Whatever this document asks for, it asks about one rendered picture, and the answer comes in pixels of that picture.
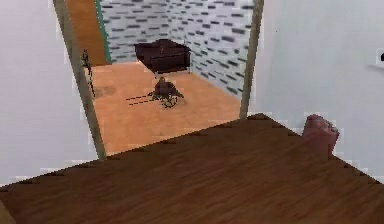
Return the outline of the white wall fixture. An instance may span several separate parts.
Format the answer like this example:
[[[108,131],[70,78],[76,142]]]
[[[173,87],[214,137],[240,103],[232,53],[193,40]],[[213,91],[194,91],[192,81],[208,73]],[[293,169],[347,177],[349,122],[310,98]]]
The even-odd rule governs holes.
[[[368,67],[384,70],[384,48],[377,48],[369,58]]]

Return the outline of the orange brown room door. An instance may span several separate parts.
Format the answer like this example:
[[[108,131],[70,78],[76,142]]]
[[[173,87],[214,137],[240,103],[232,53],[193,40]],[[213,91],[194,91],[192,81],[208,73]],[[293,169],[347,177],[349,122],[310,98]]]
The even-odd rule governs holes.
[[[87,50],[92,66],[108,65],[96,0],[66,0],[66,6],[80,52]]]

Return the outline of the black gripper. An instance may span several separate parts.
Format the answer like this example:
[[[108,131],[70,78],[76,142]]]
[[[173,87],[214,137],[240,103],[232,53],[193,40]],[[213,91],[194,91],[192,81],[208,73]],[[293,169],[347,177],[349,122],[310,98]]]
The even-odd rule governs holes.
[[[156,83],[154,87],[154,90],[150,92],[149,95],[130,97],[130,98],[126,98],[125,100],[144,99],[148,97],[152,98],[153,100],[150,99],[150,100],[138,101],[138,102],[129,103],[128,105],[129,106],[140,105],[145,103],[156,102],[157,100],[159,100],[165,108],[171,108],[176,105],[177,99],[179,97],[183,98],[184,95],[177,90],[176,86],[172,82],[166,81],[164,77],[160,77],[159,81]]]

